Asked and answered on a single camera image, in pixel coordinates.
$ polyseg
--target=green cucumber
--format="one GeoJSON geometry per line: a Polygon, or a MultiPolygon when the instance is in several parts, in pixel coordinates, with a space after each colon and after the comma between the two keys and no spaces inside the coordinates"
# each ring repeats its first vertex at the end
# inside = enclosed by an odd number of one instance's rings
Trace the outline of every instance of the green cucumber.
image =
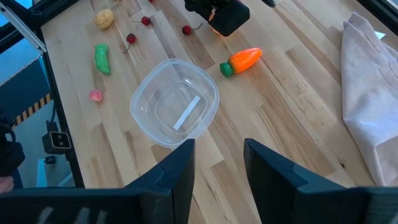
{"type": "Polygon", "coordinates": [[[108,46],[106,44],[98,44],[95,46],[95,67],[105,75],[110,75],[108,62],[108,46]]]}

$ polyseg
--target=transparent bowl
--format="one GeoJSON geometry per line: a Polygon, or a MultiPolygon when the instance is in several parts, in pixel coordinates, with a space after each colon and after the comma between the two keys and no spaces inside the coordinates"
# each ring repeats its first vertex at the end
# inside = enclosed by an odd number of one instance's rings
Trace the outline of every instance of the transparent bowl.
{"type": "Polygon", "coordinates": [[[216,83],[204,70],[168,59],[139,85],[130,110],[140,128],[157,144],[176,148],[206,130],[219,100],[216,83]]]}

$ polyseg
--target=toy carrot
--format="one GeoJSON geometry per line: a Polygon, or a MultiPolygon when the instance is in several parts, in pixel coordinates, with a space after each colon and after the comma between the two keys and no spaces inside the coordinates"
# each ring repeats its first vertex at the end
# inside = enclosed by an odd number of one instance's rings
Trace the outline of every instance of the toy carrot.
{"type": "Polygon", "coordinates": [[[242,50],[230,56],[228,62],[221,63],[220,70],[227,78],[233,74],[241,73],[254,65],[261,57],[261,54],[261,49],[257,47],[242,50]]]}

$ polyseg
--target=wood grain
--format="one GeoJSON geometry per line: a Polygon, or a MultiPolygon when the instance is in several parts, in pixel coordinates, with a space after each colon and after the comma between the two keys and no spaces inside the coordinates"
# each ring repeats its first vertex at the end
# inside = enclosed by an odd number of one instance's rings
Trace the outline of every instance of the wood grain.
{"type": "Polygon", "coordinates": [[[343,21],[358,12],[395,48],[396,35],[355,0],[281,0],[275,9],[242,2],[251,18],[229,37],[186,11],[183,0],[80,0],[42,27],[86,187],[123,187],[171,152],[140,130],[129,108],[140,82],[167,58],[206,70],[220,92],[216,116],[196,141],[190,223],[260,222],[244,170],[244,138],[341,185],[373,185],[341,120],[343,21]],[[104,8],[115,21],[101,30],[92,19],[104,8]],[[142,16],[152,24],[132,22],[142,16]],[[182,34],[182,26],[202,22],[192,35],[182,34]],[[137,42],[123,53],[128,33],[137,42]],[[109,46],[108,77],[93,62],[99,43],[109,46]],[[238,76],[222,76],[218,64],[248,47],[260,47],[261,60],[238,76]],[[92,89],[104,93],[103,102],[89,100],[92,89]]]}

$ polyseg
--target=metal frame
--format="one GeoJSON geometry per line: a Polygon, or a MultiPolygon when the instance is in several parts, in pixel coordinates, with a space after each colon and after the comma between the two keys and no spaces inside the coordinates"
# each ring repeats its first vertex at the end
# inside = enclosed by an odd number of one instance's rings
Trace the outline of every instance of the metal frame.
{"type": "MultiPolygon", "coordinates": [[[[37,32],[37,37],[40,40],[42,40],[43,42],[45,42],[43,33],[41,30],[39,30],[37,32]]],[[[50,56],[49,56],[48,52],[43,54],[43,61],[44,61],[45,70],[47,72],[47,78],[49,79],[50,91],[51,91],[51,95],[54,100],[55,110],[57,111],[57,116],[58,116],[58,121],[59,121],[61,132],[67,133],[70,136],[67,118],[66,118],[65,112],[63,110],[60,93],[58,91],[57,82],[55,81],[54,72],[52,70],[50,56]]],[[[73,141],[70,141],[70,143],[71,143],[72,151],[69,153],[66,153],[65,156],[67,158],[67,161],[69,161],[70,169],[72,171],[73,180],[75,181],[76,187],[84,187],[83,177],[81,176],[81,171],[80,171],[79,163],[77,161],[75,147],[73,146],[73,141]]]]}
{"type": "Polygon", "coordinates": [[[26,26],[26,24],[7,6],[0,2],[1,13],[8,21],[32,44],[40,54],[47,52],[45,45],[37,36],[26,26]]]}
{"type": "MultiPolygon", "coordinates": [[[[78,0],[41,0],[29,9],[15,0],[0,0],[12,10],[33,32],[40,30],[42,25],[75,4],[78,0]]],[[[0,27],[0,54],[22,40],[24,36],[8,22],[0,27]]]]}
{"type": "MultiPolygon", "coordinates": [[[[58,92],[57,83],[55,81],[54,73],[52,70],[50,57],[45,49],[45,43],[41,26],[46,22],[60,14],[62,11],[70,7],[78,0],[41,0],[38,4],[32,6],[30,9],[26,9],[21,6],[15,0],[0,0],[0,8],[2,13],[8,13],[10,22],[0,27],[0,53],[3,53],[14,44],[18,43],[25,37],[31,44],[37,47],[38,51],[42,54],[45,69],[47,72],[50,91],[54,100],[54,107],[57,111],[58,120],[60,123],[60,129],[62,132],[69,134],[69,128],[65,112],[63,110],[62,102],[58,92]]],[[[70,164],[70,168],[73,174],[73,180],[75,181],[76,187],[84,188],[83,177],[81,176],[80,167],[77,161],[75,148],[72,144],[72,150],[65,153],[65,157],[70,164]]]]}
{"type": "MultiPolygon", "coordinates": [[[[27,28],[36,33],[37,37],[44,42],[44,37],[41,26],[62,11],[76,3],[78,0],[41,0],[39,3],[26,9],[15,0],[0,0],[0,2],[8,9],[13,11],[17,17],[21,19],[27,28]]],[[[385,0],[358,0],[366,9],[371,11],[381,22],[390,28],[398,35],[398,12],[394,6],[391,6],[385,0]]],[[[3,53],[8,48],[12,47],[18,41],[22,40],[24,36],[9,22],[0,27],[0,53],[3,53]]],[[[47,52],[43,53],[45,69],[47,71],[50,89],[54,98],[54,105],[57,110],[58,120],[61,131],[70,135],[68,130],[67,119],[63,110],[62,102],[57,88],[57,83],[53,74],[50,58],[47,52]]],[[[72,152],[65,154],[70,163],[75,185],[77,187],[84,187],[83,178],[81,176],[80,168],[74,151],[72,143],[72,152]]]]}
{"type": "Polygon", "coordinates": [[[398,35],[398,9],[386,0],[358,0],[369,12],[386,27],[398,35]]]}

